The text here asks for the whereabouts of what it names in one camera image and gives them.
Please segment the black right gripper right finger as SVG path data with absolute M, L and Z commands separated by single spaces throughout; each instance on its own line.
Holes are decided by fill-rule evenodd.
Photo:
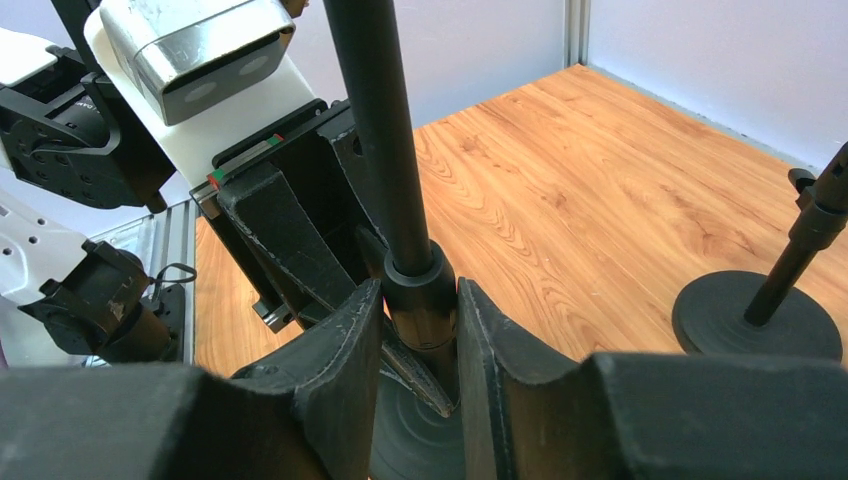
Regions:
M 774 356 L 576 362 L 458 282 L 469 479 L 843 479 L 847 374 Z

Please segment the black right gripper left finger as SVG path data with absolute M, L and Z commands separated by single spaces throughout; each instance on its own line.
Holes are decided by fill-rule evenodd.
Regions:
M 1 375 L 5 479 L 364 479 L 383 301 L 363 282 L 225 379 L 182 364 Z

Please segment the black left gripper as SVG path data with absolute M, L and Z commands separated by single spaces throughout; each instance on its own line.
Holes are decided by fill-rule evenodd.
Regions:
M 191 196 L 259 295 L 273 332 L 308 329 L 369 278 L 384 281 L 388 252 L 347 101 L 312 100 L 215 155 Z M 387 375 L 442 418 L 456 408 L 400 339 L 387 314 Z

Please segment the black microphone stand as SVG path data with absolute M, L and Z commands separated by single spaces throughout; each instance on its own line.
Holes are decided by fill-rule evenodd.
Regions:
M 429 237 L 394 4 L 324 4 L 363 154 L 375 182 L 382 233 L 382 291 L 408 379 L 382 375 L 370 475 L 374 479 L 462 479 L 458 410 L 457 287 Z
M 716 271 L 678 294 L 671 323 L 684 351 L 842 359 L 836 323 L 796 283 L 847 226 L 847 149 L 841 147 L 820 175 L 793 168 L 788 179 L 799 215 L 770 272 Z

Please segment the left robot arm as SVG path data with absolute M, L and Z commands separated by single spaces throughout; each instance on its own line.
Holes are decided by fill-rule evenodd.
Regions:
M 57 1 L 63 48 L 1 35 L 1 165 L 98 210 L 163 212 L 182 176 L 258 290 L 304 328 L 378 280 L 382 413 L 453 416 L 453 271 L 430 240 L 395 5 L 324 5 L 347 99 L 317 97 L 287 50 L 303 1 Z

